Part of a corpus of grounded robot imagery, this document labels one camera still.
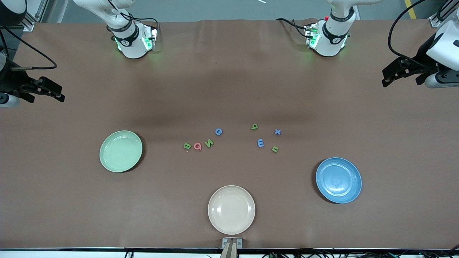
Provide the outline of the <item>green plate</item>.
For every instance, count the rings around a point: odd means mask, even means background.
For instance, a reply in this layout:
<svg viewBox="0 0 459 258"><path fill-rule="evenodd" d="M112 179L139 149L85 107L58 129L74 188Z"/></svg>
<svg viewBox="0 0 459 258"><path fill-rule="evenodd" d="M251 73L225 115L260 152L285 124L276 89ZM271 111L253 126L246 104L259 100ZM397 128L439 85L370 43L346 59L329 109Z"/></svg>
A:
<svg viewBox="0 0 459 258"><path fill-rule="evenodd" d="M102 143L99 159L102 166L114 173L134 168L143 154L141 138L132 131L122 130L110 134Z"/></svg>

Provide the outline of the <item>blue plate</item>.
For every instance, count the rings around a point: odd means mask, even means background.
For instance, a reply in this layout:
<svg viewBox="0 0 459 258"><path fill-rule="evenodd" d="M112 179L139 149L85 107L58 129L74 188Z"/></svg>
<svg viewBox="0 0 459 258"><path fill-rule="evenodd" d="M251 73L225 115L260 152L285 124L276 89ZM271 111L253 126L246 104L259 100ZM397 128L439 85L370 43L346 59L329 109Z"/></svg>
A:
<svg viewBox="0 0 459 258"><path fill-rule="evenodd" d="M315 183L320 194L334 204L355 201L363 187L357 167L342 157L323 160L316 169Z"/></svg>

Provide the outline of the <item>brown table cover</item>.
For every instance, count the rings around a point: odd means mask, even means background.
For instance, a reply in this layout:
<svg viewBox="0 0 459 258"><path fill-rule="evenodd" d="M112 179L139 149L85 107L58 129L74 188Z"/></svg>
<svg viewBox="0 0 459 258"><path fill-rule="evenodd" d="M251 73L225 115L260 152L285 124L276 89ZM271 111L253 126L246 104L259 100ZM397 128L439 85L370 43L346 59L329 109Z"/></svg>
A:
<svg viewBox="0 0 459 258"><path fill-rule="evenodd" d="M323 58L278 21L163 23L138 60L103 24L36 25L23 39L58 68L29 74L66 99L0 108L0 248L215 247L224 235L208 201L227 185L255 200L240 234L248 248L459 244L459 88L414 76L384 88L391 24L358 20L339 55ZM99 151L122 130L143 154L114 173ZM349 204L316 186L330 157L361 174Z"/></svg>

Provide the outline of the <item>beige plate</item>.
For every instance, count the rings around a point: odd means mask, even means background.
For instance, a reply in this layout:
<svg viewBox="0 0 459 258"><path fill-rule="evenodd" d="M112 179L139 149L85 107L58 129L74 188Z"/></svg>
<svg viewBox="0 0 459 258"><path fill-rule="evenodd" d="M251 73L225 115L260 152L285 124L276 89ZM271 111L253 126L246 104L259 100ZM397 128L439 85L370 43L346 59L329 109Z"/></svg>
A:
<svg viewBox="0 0 459 258"><path fill-rule="evenodd" d="M225 235L246 231L255 219L254 198L240 186L223 186L212 194L208 203L211 225Z"/></svg>

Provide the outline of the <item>aluminium frame profile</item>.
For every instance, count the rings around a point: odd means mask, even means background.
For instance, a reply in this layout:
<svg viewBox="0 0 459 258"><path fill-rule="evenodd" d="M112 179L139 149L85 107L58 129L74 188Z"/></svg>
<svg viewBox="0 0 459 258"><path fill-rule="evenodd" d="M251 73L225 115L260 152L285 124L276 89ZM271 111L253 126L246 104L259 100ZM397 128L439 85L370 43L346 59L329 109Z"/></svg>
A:
<svg viewBox="0 0 459 258"><path fill-rule="evenodd" d="M445 0L442 5L437 9L436 13L429 17L429 21L432 27L438 27L446 20L446 18L454 12L457 8L457 2L459 0Z"/></svg>
<svg viewBox="0 0 459 258"><path fill-rule="evenodd" d="M43 22L50 0L26 0L27 12L21 22L24 32L33 31L35 23Z"/></svg>

